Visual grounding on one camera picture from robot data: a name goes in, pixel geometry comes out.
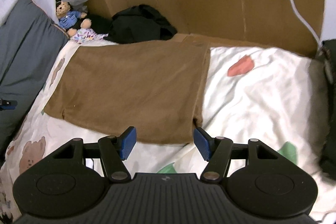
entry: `black device with blue tip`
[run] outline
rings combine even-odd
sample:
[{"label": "black device with blue tip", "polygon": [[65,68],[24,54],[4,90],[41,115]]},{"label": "black device with blue tip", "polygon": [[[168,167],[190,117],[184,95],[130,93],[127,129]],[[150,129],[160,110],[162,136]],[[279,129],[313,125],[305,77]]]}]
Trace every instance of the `black device with blue tip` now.
[{"label": "black device with blue tip", "polygon": [[[312,177],[262,143],[235,144],[194,131],[207,166],[196,174],[145,174],[132,178],[122,160],[137,131],[84,144],[75,138],[21,174],[13,186],[22,213],[18,224],[314,224]],[[84,165],[100,159],[104,177]],[[245,167],[227,173],[231,160]]]}]

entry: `blue denim shirt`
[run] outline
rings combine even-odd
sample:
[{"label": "blue denim shirt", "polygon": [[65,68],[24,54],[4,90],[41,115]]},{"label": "blue denim shirt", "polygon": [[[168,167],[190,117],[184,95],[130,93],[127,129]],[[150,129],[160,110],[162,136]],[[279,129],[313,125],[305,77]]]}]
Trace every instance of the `blue denim shirt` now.
[{"label": "blue denim shirt", "polygon": [[70,11],[65,17],[59,19],[59,25],[64,29],[70,29],[76,24],[77,18],[80,18],[82,13],[78,11]]}]

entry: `teddy bear's head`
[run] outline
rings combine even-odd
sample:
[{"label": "teddy bear's head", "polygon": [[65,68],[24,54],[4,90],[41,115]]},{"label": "teddy bear's head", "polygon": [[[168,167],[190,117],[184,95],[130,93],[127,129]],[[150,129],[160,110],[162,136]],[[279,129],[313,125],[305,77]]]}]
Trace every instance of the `teddy bear's head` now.
[{"label": "teddy bear's head", "polygon": [[70,11],[70,4],[68,2],[57,2],[56,5],[58,5],[56,7],[56,15],[58,18],[62,18],[64,17],[67,12]]},{"label": "teddy bear's head", "polygon": [[45,138],[42,137],[38,142],[27,142],[22,151],[22,158],[19,163],[19,173],[24,171],[38,163],[45,152]]}]

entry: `teddy bear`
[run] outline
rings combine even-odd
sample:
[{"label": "teddy bear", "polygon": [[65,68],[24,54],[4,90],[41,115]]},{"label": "teddy bear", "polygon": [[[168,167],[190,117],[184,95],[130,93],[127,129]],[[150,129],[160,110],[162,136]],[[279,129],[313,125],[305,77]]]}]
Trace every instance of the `teddy bear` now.
[{"label": "teddy bear", "polygon": [[84,42],[88,42],[90,40],[103,40],[103,37],[107,36],[107,34],[97,34],[91,27],[91,20],[84,19],[81,28],[79,30],[70,29],[68,30],[68,35],[71,40],[75,41],[78,44],[83,44]]},{"label": "teddy bear", "polygon": [[65,29],[69,30],[71,27],[78,25],[78,19],[82,19],[87,16],[86,13],[81,13],[78,11],[70,11],[71,7],[68,2],[59,2],[56,7],[56,16],[59,20],[59,25]]},{"label": "teddy bear", "polygon": [[29,141],[26,143],[19,163],[20,175],[43,158],[45,145],[45,137],[42,137],[38,142]]}]

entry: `stuffed animal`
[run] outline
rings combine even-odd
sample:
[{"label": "stuffed animal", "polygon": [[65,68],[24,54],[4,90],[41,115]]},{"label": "stuffed animal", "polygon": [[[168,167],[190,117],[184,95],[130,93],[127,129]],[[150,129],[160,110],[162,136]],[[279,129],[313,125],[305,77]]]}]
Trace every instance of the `stuffed animal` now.
[{"label": "stuffed animal", "polygon": [[91,28],[91,20],[84,19],[81,28],[79,30],[70,29],[68,30],[68,35],[71,37],[71,40],[75,41],[78,44],[83,44],[90,40],[102,40],[107,34],[97,34]]},{"label": "stuffed animal", "polygon": [[81,13],[78,11],[70,11],[70,4],[61,1],[56,8],[56,15],[59,20],[59,25],[65,29],[69,30],[76,23],[78,18],[86,17],[86,13]]}]

